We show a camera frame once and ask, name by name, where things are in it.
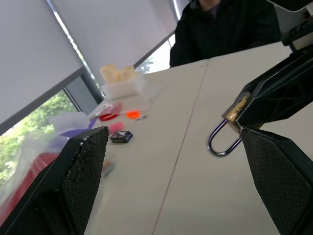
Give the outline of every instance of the plastic container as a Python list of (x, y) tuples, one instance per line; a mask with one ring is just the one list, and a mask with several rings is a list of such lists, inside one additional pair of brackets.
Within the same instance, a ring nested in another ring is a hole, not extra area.
[(102, 90), (108, 100), (141, 94), (145, 87), (145, 79), (141, 73), (137, 77), (124, 82), (103, 85)]

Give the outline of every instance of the window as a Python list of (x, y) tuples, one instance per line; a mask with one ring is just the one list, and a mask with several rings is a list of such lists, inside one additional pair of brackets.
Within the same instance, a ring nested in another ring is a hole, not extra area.
[(143, 74), (166, 70), (170, 67), (170, 51), (175, 44), (175, 35), (171, 36), (152, 55), (142, 62), (136, 71)]
[(0, 187), (15, 171), (15, 155), (25, 135), (33, 131), (52, 133), (54, 129), (49, 123), (50, 117), (76, 111), (62, 90), (0, 136)]

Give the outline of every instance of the person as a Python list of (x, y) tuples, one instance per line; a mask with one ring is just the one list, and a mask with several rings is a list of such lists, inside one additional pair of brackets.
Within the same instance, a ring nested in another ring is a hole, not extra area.
[(281, 39), (274, 6), (266, 0), (193, 0), (175, 34), (171, 67)]

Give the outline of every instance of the roller blind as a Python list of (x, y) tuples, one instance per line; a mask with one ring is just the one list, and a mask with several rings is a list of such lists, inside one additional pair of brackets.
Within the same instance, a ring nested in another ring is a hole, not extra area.
[(0, 124), (82, 67), (45, 0), (2, 0)]
[(169, 0), (53, 0), (96, 79), (133, 65), (176, 27)]

